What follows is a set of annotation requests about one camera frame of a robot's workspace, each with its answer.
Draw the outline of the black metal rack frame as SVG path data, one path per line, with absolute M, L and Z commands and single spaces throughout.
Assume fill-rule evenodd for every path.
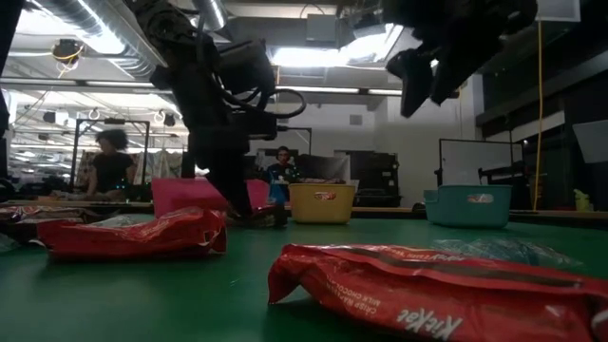
M 86 201 L 95 201 L 95 200 L 90 200 L 90 199 L 86 199 L 86 192 L 87 192 L 87 188 L 88 185 L 86 185 L 85 187 L 76 187 L 75 186 L 75 176 L 76 176 L 76 170 L 77 170 L 77 157 L 79 154 L 79 150 L 82 149 L 82 145 L 80 144 L 80 139 L 84 136 L 84 134 L 88 131 L 90 131 L 92 128 L 94 128 L 97 124 L 105 124 L 105 125 L 113 125 L 113 128 L 109 128 L 109 129 L 121 129 L 120 125 L 127 125 L 127 124 L 134 124 L 136 127 L 140 127 L 142 126 L 144 129 L 143 132 L 143 137 L 144 137 L 144 142 L 143 142 L 143 165 L 146 165 L 147 163 L 147 151 L 148 151 L 148 146 L 149 146 L 149 138 L 150 138 L 150 130 L 151 130 L 151 124 L 148 121 L 132 121 L 132 120 L 125 120 L 125 119 L 104 119 L 104 120 L 94 120 L 94 119 L 77 119 L 76 120 L 76 125 L 75 125 L 75 132 L 74 132 L 74 138 L 73 138 L 73 146 L 72 146 L 72 165 L 71 165 L 71 170 L 70 170 L 70 176 L 69 176 L 69 181 L 68 181 L 68 188 L 72 193 L 75 193 L 77 195 L 77 199 L 78 200 L 86 200 Z M 122 129 L 128 138 L 128 145 L 127 148 L 125 149 L 124 153 L 129 154 L 127 152 L 127 149 L 129 147 L 129 136 L 127 134 L 127 132 Z M 101 131 L 97 131 L 95 133 L 94 136 L 94 142 L 96 143 L 96 135 Z M 97 152 L 101 152 L 101 148 L 99 147 L 99 145 L 96 143 L 97 147 L 98 147 L 98 151 Z M 102 200 L 102 202 L 128 202 L 131 200 L 131 198 L 133 196 L 133 192 L 137 192 L 137 186 L 135 184 L 135 179 L 134 182 L 129 185 L 126 188 L 126 199 L 125 200 L 121 200 L 121 201 L 108 201 L 108 200 Z

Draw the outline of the teal plastic bin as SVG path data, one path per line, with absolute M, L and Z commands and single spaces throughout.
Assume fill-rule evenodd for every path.
M 442 185 L 424 191 L 427 220 L 459 228 L 503 228 L 509 220 L 510 185 Z

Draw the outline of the black cabinet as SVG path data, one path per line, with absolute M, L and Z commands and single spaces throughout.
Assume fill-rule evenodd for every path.
M 352 151 L 351 180 L 358 181 L 354 207 L 394 208 L 401 205 L 396 154 Z

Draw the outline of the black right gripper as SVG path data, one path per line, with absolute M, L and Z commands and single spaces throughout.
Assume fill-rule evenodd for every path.
M 513 35 L 536 16 L 537 0 L 384 0 L 384 21 L 410 29 L 429 48 L 466 37 L 483 41 Z M 403 117 L 411 117 L 429 92 L 440 105 L 478 68 L 479 51 L 465 45 L 443 50 L 433 82 L 430 60 L 416 49 L 400 51 L 387 62 L 387 72 L 402 81 Z

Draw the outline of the white ceiling box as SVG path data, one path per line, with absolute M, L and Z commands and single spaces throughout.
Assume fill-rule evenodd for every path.
M 537 2 L 537 19 L 540 21 L 580 21 L 580 0 L 537 0 Z

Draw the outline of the white whiteboard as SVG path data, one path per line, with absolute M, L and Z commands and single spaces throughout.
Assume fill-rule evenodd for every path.
M 523 145 L 509 142 L 439 140 L 437 185 L 482 183 L 478 171 L 511 166 L 523 160 Z

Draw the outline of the yellow plastic bin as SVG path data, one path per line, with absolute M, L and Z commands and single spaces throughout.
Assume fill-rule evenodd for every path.
M 292 218 L 304 224 L 346 224 L 351 219 L 355 186 L 294 183 L 289 186 Z

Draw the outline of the green table mat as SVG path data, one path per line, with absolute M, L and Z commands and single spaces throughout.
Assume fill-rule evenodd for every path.
M 582 274 L 608 278 L 608 222 L 512 222 L 454 229 L 423 219 L 232 228 L 227 251 L 203 259 L 59 263 L 39 246 L 0 254 L 0 342 L 399 342 L 320 307 L 303 290 L 268 303 L 267 274 L 283 246 L 514 238 L 548 246 Z

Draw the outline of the red plastic bin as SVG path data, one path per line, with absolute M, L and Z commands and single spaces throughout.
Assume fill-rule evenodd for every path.
M 245 184 L 254 211 L 272 207 L 268 202 L 270 193 L 268 183 L 263 180 L 246 180 Z M 228 201 L 204 178 L 153 179 L 151 190 L 156 218 L 189 207 L 221 213 L 227 213 L 230 208 Z

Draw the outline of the brown Snickers bar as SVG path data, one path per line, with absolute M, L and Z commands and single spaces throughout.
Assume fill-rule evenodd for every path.
M 230 209 L 225 214 L 228 226 L 242 228 L 280 228 L 287 225 L 288 215 L 281 205 L 266 205 L 255 207 L 249 217 L 240 216 L 236 211 Z
M 38 239 L 35 223 L 0 221 L 0 234 L 15 240 L 19 244 L 26 244 L 31 240 Z

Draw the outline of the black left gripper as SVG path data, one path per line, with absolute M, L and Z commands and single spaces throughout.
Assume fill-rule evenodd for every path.
M 210 166 L 205 178 L 225 198 L 227 215 L 235 219 L 253 215 L 243 170 L 230 165 L 250 151 L 250 140 L 273 140 L 276 118 L 242 108 L 234 109 L 219 99 L 187 99 L 188 152 L 197 166 Z

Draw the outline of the white wall panel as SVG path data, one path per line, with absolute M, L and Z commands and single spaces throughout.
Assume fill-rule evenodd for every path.
M 608 162 L 608 120 L 577 123 L 573 129 L 585 163 Z

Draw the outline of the person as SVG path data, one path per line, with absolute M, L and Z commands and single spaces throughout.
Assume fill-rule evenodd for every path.
M 277 149 L 276 163 L 267 168 L 267 181 L 270 183 L 269 200 L 274 204 L 285 204 L 290 201 L 289 185 L 300 178 L 299 170 L 290 163 L 291 152 L 288 147 Z
M 133 159 L 124 153 L 128 145 L 126 133 L 121 129 L 104 130 L 96 135 L 96 143 L 101 152 L 92 162 L 86 199 L 125 200 L 126 188 L 134 182 L 136 173 Z

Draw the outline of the silver ceiling duct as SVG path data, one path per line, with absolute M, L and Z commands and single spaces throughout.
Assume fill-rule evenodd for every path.
M 120 0 L 29 0 L 134 79 L 164 64 Z

